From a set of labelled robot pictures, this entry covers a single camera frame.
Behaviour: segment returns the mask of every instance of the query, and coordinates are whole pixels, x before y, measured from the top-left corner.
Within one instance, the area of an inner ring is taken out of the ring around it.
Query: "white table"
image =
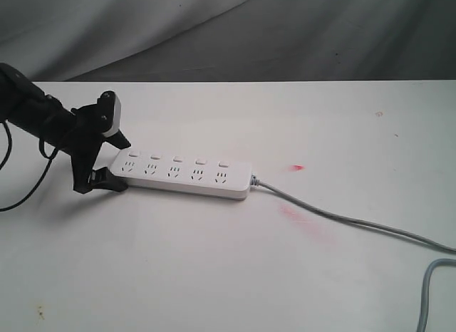
[[[456,81],[38,85],[67,108],[114,90],[138,148],[251,161],[311,204],[456,245]],[[36,138],[12,133],[1,206],[46,164]],[[61,154],[0,214],[0,331],[414,331],[424,270],[447,256],[261,190],[233,202],[71,187]],[[439,269],[429,331],[452,331],[455,297],[455,270]]]

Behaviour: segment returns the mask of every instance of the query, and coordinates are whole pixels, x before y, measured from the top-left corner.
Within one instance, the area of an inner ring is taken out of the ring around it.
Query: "gray backdrop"
[[[1,0],[40,81],[455,79],[456,0]]]

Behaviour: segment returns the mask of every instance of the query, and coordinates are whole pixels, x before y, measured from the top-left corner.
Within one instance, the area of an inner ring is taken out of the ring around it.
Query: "electrical outlet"
[[[252,178],[252,166],[246,162],[129,149],[118,153],[110,171],[130,186],[230,199],[245,199]]]

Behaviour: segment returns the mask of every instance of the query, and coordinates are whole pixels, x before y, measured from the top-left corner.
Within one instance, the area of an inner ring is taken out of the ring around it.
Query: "red stain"
[[[291,223],[296,224],[297,227],[305,234],[319,240],[320,242],[332,244],[333,238],[322,230],[318,223],[313,221],[310,217],[304,216],[285,204],[281,205],[280,211]]]
[[[306,168],[304,166],[300,166],[300,165],[292,165],[290,166],[290,171],[292,172],[297,172],[299,170],[305,170]]]

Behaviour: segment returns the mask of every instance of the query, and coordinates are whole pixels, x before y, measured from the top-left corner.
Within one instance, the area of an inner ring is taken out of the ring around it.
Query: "white power strip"
[[[110,171],[130,186],[245,199],[252,166],[245,162],[163,155],[144,150],[121,150]]]

